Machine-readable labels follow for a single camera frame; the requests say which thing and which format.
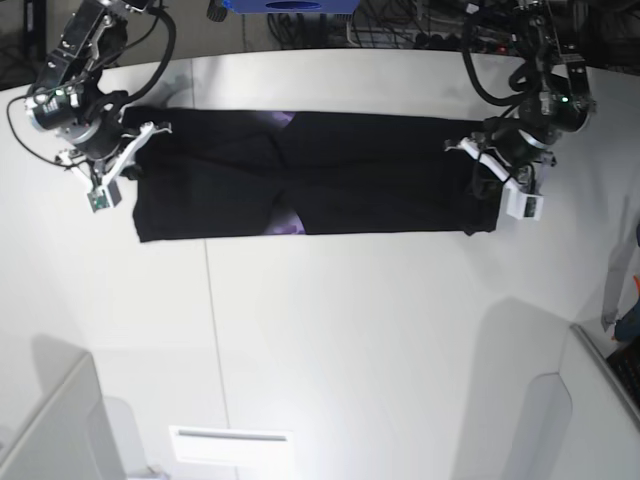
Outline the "black T-shirt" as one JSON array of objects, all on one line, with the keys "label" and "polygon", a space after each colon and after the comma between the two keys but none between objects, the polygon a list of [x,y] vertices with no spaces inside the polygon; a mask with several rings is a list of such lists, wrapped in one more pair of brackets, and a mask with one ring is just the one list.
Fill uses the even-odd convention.
[{"label": "black T-shirt", "polygon": [[138,151],[141,241],[261,236],[280,211],[309,235],[496,228],[500,198],[476,198],[474,163],[446,150],[478,123],[429,117],[129,108],[128,127],[172,130]]}]

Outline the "teal orange tool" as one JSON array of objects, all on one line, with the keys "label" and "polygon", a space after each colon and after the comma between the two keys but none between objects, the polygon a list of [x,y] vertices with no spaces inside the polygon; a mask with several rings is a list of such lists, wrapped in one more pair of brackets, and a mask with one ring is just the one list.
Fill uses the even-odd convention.
[{"label": "teal orange tool", "polygon": [[613,338],[618,342],[631,342],[639,337],[640,300],[621,317],[614,326]]}]

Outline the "blue box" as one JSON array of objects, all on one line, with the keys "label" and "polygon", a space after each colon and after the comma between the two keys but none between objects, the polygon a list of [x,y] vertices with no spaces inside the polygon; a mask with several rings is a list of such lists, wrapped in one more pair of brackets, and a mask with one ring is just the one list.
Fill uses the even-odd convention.
[{"label": "blue box", "polygon": [[238,14],[352,14],[359,4],[359,0],[224,0],[222,2],[224,7]]}]

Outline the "black keyboard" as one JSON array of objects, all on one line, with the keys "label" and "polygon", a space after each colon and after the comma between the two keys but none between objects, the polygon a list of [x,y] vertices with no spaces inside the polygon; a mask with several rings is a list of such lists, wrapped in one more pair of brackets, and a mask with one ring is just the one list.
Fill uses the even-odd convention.
[{"label": "black keyboard", "polygon": [[640,402],[639,344],[631,343],[612,353],[607,363],[636,406]]}]

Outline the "white cabinet right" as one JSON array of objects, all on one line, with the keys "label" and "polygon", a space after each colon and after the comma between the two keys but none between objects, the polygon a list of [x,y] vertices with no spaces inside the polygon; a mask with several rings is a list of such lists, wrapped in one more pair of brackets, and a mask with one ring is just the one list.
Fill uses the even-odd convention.
[{"label": "white cabinet right", "polygon": [[637,479],[639,409],[586,332],[529,384],[505,479]]}]

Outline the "white cabinet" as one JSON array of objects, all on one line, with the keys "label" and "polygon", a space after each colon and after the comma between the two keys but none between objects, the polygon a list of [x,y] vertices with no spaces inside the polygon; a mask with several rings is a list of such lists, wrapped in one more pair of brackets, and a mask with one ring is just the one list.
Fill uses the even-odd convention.
[{"label": "white cabinet", "polygon": [[93,357],[83,354],[1,454],[3,479],[125,479]]},{"label": "white cabinet", "polygon": [[529,384],[505,479],[637,479],[639,409],[586,332]]}]

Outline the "white cabinet left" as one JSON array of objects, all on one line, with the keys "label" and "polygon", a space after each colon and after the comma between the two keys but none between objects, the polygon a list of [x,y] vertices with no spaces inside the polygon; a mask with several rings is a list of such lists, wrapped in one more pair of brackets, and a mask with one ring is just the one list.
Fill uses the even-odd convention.
[{"label": "white cabinet left", "polygon": [[3,479],[125,479],[93,357],[83,354],[1,454]]}]

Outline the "white slotted plate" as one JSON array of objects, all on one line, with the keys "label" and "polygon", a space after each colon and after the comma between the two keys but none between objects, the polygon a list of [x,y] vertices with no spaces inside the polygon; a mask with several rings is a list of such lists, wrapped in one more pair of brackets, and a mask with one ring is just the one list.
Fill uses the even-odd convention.
[{"label": "white slotted plate", "polygon": [[182,463],[242,467],[280,467],[292,461],[288,434],[170,426],[176,459]]}]

